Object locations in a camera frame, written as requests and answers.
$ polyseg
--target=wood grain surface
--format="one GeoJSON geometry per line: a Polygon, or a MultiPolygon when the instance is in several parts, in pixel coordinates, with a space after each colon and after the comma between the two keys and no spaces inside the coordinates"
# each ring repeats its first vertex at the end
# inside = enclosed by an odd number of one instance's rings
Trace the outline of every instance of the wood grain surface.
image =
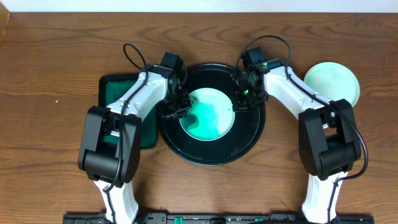
{"type": "MultiPolygon", "coordinates": [[[[398,15],[255,13],[12,14],[0,46],[0,223],[61,223],[64,213],[104,209],[76,162],[98,80],[135,70],[123,43],[136,44],[148,62],[159,63],[171,51],[188,64],[234,64],[241,49],[264,34],[291,43],[292,67],[301,78],[326,61],[355,73],[361,96],[354,112],[369,168],[344,182],[337,211],[397,223],[398,15]]],[[[276,40],[257,45],[270,58],[287,56],[276,40]]],[[[161,139],[143,150],[133,180],[139,204],[172,213],[297,211],[308,181],[297,121],[274,98],[266,110],[259,142],[225,166],[187,162],[161,139]]]]}

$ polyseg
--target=green tray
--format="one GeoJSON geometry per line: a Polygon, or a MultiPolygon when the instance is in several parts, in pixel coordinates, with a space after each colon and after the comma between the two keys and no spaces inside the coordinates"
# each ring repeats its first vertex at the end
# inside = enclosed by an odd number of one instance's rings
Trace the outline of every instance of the green tray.
{"type": "MultiPolygon", "coordinates": [[[[105,107],[120,99],[138,79],[138,73],[104,75],[99,80],[98,105],[105,107]]],[[[118,143],[116,136],[105,136],[105,141],[118,143]]],[[[142,122],[141,149],[149,149],[156,145],[157,125],[156,111],[153,108],[142,122]]]]}

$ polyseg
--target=black plate rim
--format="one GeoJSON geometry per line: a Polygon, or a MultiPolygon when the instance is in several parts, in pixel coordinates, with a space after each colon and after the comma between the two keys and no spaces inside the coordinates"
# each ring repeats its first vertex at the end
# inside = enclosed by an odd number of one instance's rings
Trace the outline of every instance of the black plate rim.
{"type": "MultiPolygon", "coordinates": [[[[194,65],[189,66],[187,69],[194,69],[194,68],[205,66],[205,65],[220,65],[222,67],[228,67],[230,69],[234,69],[233,66],[228,65],[228,64],[212,63],[212,62],[194,64],[194,65]]],[[[179,150],[177,150],[174,147],[174,145],[170,142],[169,138],[167,137],[166,133],[164,132],[163,125],[162,125],[162,119],[160,118],[160,116],[156,116],[156,118],[157,118],[157,129],[159,130],[159,134],[162,137],[162,139],[164,140],[164,142],[166,143],[166,145],[169,147],[169,149],[171,149],[174,153],[176,153],[180,157],[184,158],[185,160],[193,162],[195,164],[207,165],[207,166],[215,166],[215,165],[228,164],[228,163],[233,162],[233,161],[235,161],[237,159],[240,159],[241,157],[243,157],[246,153],[248,153],[254,147],[254,145],[260,139],[261,134],[262,134],[262,132],[264,130],[264,126],[266,124],[265,103],[263,103],[262,108],[259,108],[259,115],[260,115],[259,127],[257,128],[257,132],[256,132],[253,140],[250,142],[250,144],[248,146],[246,146],[239,154],[235,155],[234,157],[232,157],[230,159],[226,159],[226,160],[221,161],[221,162],[203,162],[203,161],[188,157],[185,154],[181,153],[179,150]]]]}

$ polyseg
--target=wire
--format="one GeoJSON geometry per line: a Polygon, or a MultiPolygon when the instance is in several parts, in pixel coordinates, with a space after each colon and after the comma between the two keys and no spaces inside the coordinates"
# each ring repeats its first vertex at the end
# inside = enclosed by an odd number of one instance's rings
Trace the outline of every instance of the wire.
{"type": "Polygon", "coordinates": [[[115,186],[115,184],[116,184],[116,182],[118,181],[119,176],[120,176],[121,167],[122,167],[122,163],[123,163],[122,157],[123,157],[124,113],[125,113],[125,111],[126,111],[127,105],[129,104],[130,100],[134,97],[134,95],[137,94],[137,92],[138,92],[140,89],[142,89],[142,87],[144,87],[144,86],[147,84],[147,82],[148,82],[148,77],[149,77],[148,66],[147,66],[147,62],[145,61],[144,56],[141,54],[141,52],[138,50],[138,48],[137,48],[136,46],[134,46],[134,45],[132,45],[132,44],[129,44],[129,43],[126,43],[126,44],[123,45],[123,52],[124,52],[126,58],[127,58],[135,67],[137,67],[138,69],[140,69],[140,68],[138,67],[138,65],[135,64],[135,63],[131,60],[131,58],[128,56],[128,54],[126,53],[126,47],[127,47],[127,46],[130,46],[130,47],[132,47],[134,50],[136,50],[136,52],[137,52],[137,53],[139,54],[139,56],[141,57],[141,60],[142,60],[142,62],[144,63],[144,69],[145,69],[146,76],[145,76],[145,79],[144,79],[144,81],[142,82],[142,84],[141,84],[133,93],[131,93],[131,95],[123,102],[122,110],[121,110],[121,112],[120,112],[120,127],[119,127],[119,159],[118,159],[118,166],[117,166],[117,168],[116,168],[116,173],[115,173],[115,176],[114,176],[114,179],[113,179],[111,185],[110,185],[109,187],[105,187],[105,188],[103,189],[103,192],[104,192],[104,193],[108,193],[108,192],[110,192],[110,191],[112,190],[112,188],[115,186]]]}
{"type": "Polygon", "coordinates": [[[112,204],[110,192],[107,192],[107,193],[106,193],[106,199],[108,200],[108,204],[109,204],[109,207],[110,207],[110,209],[111,209],[113,224],[117,224],[117,223],[116,223],[116,215],[115,215],[116,212],[114,211],[114,208],[113,208],[113,204],[112,204]]]}
{"type": "Polygon", "coordinates": [[[182,80],[182,82],[180,82],[180,84],[178,84],[179,88],[181,88],[187,82],[187,79],[188,79],[187,66],[185,64],[184,64],[184,70],[185,70],[185,76],[184,76],[184,79],[182,80]]]}
{"type": "Polygon", "coordinates": [[[236,66],[235,66],[235,71],[234,71],[233,77],[235,77],[236,74],[237,74],[237,72],[238,72],[239,61],[240,61],[240,59],[241,59],[242,54],[244,53],[244,51],[245,51],[251,44],[253,44],[254,42],[256,42],[257,40],[260,40],[260,39],[263,39],[263,38],[268,38],[268,37],[281,40],[283,43],[285,43],[285,45],[286,45],[286,47],[287,47],[287,49],[288,49],[288,51],[289,51],[288,59],[287,59],[287,61],[286,61],[286,63],[285,63],[285,74],[286,74],[287,79],[289,79],[289,81],[291,81],[291,82],[293,83],[293,85],[295,85],[299,90],[301,90],[301,91],[304,92],[306,95],[308,95],[312,100],[315,100],[316,102],[320,103],[320,104],[323,105],[324,107],[328,108],[331,112],[334,112],[334,113],[336,114],[336,116],[339,116],[341,119],[343,119],[343,121],[344,121],[345,123],[347,123],[348,126],[350,126],[350,128],[355,132],[355,134],[356,134],[357,137],[359,138],[359,142],[361,143],[361,146],[362,146],[362,149],[363,149],[364,164],[363,164],[362,169],[361,169],[357,174],[350,175],[350,176],[347,176],[347,177],[339,177],[339,178],[337,178],[337,179],[335,180],[335,182],[333,183],[333,190],[332,190],[331,195],[330,195],[330,201],[329,201],[329,206],[328,206],[328,224],[330,224],[330,210],[331,210],[331,205],[332,205],[332,203],[333,203],[333,198],[334,198],[334,196],[335,196],[336,188],[337,188],[337,186],[338,186],[338,182],[339,182],[339,181],[342,181],[342,180],[355,179],[355,178],[358,178],[358,177],[360,177],[361,175],[363,175],[363,174],[365,173],[366,169],[368,168],[368,162],[369,162],[369,159],[368,159],[368,149],[367,149],[367,147],[366,147],[366,144],[365,144],[364,139],[362,138],[361,133],[358,131],[358,129],[356,128],[356,126],[355,126],[343,113],[341,113],[340,111],[338,111],[336,108],[330,106],[328,103],[325,103],[324,101],[319,100],[319,99],[317,98],[316,95],[312,95],[312,94],[309,93],[306,89],[302,88],[299,84],[297,84],[297,83],[293,80],[292,74],[289,74],[289,71],[288,71],[288,67],[289,67],[289,64],[290,64],[290,60],[291,60],[291,58],[292,58],[292,49],[290,48],[290,44],[289,44],[285,39],[283,39],[283,38],[281,38],[281,37],[279,37],[279,36],[276,36],[276,35],[263,35],[263,36],[260,36],[260,37],[258,37],[258,38],[256,38],[256,39],[250,41],[250,43],[248,43],[248,44],[245,46],[245,48],[243,48],[242,52],[239,54],[238,61],[236,62],[236,66]]]}

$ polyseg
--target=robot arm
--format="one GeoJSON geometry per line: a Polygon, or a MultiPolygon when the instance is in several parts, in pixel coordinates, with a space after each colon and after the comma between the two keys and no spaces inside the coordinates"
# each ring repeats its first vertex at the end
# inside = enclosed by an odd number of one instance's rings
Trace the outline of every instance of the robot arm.
{"type": "MultiPolygon", "coordinates": [[[[333,183],[337,178],[347,176],[353,162],[361,157],[358,140],[341,118],[313,101],[287,78],[284,61],[279,58],[267,61],[259,47],[247,50],[242,60],[246,73],[240,73],[236,79],[234,109],[248,110],[257,107],[264,96],[266,99],[273,96],[298,119],[300,158],[310,173],[302,211],[308,221],[326,223],[333,183]],[[336,128],[337,132],[326,137],[323,128],[336,128]]],[[[352,106],[346,100],[334,102],[319,95],[301,81],[290,67],[288,72],[296,84],[340,110],[355,124],[352,106]]],[[[331,219],[336,217],[340,187],[341,184],[336,189],[330,208],[331,219]]]]}
{"type": "Polygon", "coordinates": [[[138,213],[132,178],[140,158],[141,122],[157,106],[165,118],[180,118],[191,107],[188,92],[179,88],[182,67],[178,55],[166,53],[160,65],[150,65],[148,81],[130,100],[125,114],[123,103],[145,79],[141,71],[137,82],[116,102],[106,108],[93,106],[87,113],[78,166],[101,191],[106,205],[106,218],[117,223],[133,223],[138,213]],[[104,136],[119,137],[119,120],[124,116],[123,157],[119,179],[108,195],[102,190],[111,185],[118,165],[119,144],[104,141],[104,136]]]}

